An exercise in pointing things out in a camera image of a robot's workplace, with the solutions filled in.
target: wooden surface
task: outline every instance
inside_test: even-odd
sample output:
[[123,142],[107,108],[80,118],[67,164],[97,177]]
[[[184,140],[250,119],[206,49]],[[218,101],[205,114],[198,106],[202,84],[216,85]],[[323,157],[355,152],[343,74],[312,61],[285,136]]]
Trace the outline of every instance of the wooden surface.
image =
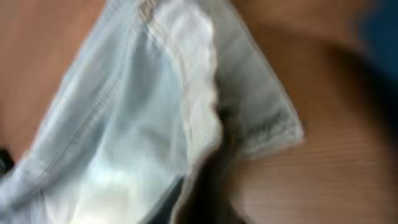
[[[357,50],[360,0],[234,0],[305,125],[298,147],[237,169],[255,223],[396,223],[393,159],[360,74],[329,43]],[[0,0],[0,142],[17,158],[103,0]]]

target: stitching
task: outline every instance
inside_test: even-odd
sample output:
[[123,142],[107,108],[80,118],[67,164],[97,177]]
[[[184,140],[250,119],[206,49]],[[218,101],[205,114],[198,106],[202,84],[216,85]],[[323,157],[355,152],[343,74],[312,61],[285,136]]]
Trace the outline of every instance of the stitching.
[[[160,42],[160,45],[163,45],[163,48],[165,49],[166,54],[169,56],[169,59],[171,60],[172,64],[178,64],[177,67],[179,69],[179,77],[182,79],[182,98],[187,99],[187,103],[190,104],[190,99],[187,97],[187,92],[188,92],[188,82],[186,78],[187,72],[187,66],[186,63],[183,59],[183,53],[179,51],[178,45],[172,42],[166,34],[166,31],[162,28],[162,26],[154,19],[153,13],[154,13],[154,8],[158,6],[160,2],[158,0],[146,0],[140,7],[140,16],[141,19],[143,19],[144,24],[147,25],[149,32],[153,32],[152,36]],[[152,6],[150,9],[150,14],[146,14],[146,10],[148,10],[146,7]],[[190,117],[190,107],[184,108],[187,110],[188,117],[187,119],[189,120]],[[190,122],[187,122],[188,124],[188,137],[189,139],[192,138],[192,125]]]

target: wood grain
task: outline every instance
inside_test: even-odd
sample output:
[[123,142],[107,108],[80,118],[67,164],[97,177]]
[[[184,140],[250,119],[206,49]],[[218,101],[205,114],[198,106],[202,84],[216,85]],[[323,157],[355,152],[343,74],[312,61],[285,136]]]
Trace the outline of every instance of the wood grain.
[[[355,70],[360,0],[234,0],[296,106],[305,143],[236,170],[256,223],[396,223],[396,163]],[[0,1],[0,143],[29,148],[104,0]]]

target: brown background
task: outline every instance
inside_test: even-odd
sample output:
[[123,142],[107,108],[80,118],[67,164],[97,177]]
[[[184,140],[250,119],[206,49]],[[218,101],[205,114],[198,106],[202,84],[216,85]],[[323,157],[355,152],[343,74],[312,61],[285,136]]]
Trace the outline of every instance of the brown background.
[[[256,223],[397,223],[396,162],[358,70],[362,0],[234,0],[306,129],[300,146],[236,170]],[[103,0],[0,0],[0,143],[18,158]]]

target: gray fabric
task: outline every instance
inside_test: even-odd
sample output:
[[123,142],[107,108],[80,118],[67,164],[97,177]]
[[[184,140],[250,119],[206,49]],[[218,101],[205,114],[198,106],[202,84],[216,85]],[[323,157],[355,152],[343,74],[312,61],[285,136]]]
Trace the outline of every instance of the gray fabric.
[[240,156],[302,138],[227,2],[109,0],[30,153],[0,182],[0,223],[142,223],[184,178],[178,222],[222,141],[219,97],[238,124]]

